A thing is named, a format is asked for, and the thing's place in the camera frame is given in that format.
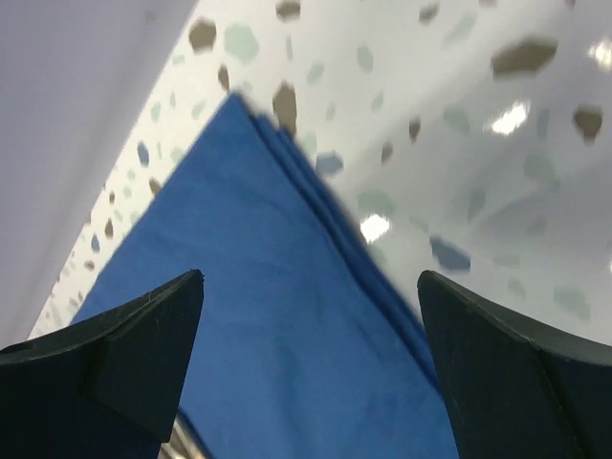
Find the blue surgical drape cloth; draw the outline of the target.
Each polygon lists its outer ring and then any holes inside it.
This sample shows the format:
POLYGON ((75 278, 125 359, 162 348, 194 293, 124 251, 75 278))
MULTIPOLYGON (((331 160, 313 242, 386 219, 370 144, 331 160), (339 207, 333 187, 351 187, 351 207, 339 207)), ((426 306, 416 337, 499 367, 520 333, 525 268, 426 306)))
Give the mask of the blue surgical drape cloth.
POLYGON ((230 95, 131 229, 85 319, 190 269, 181 410, 211 458, 454 458, 426 337, 289 135, 230 95))

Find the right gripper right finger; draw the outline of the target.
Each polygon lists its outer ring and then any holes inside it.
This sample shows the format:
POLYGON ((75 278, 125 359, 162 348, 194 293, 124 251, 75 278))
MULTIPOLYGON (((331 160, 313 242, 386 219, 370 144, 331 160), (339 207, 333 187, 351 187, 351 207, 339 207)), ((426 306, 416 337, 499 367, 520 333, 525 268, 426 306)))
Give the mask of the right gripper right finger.
POLYGON ((460 457, 610 457, 610 346, 433 271, 417 290, 460 457))

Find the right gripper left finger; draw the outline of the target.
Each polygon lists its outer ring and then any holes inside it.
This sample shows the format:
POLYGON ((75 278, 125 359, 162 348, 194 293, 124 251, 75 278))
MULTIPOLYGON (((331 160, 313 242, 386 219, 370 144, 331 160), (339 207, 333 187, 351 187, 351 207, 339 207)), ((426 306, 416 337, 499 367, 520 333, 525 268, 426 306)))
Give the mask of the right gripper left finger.
POLYGON ((171 436, 203 300, 203 275, 191 270, 2 349, 2 457, 157 457, 171 436))

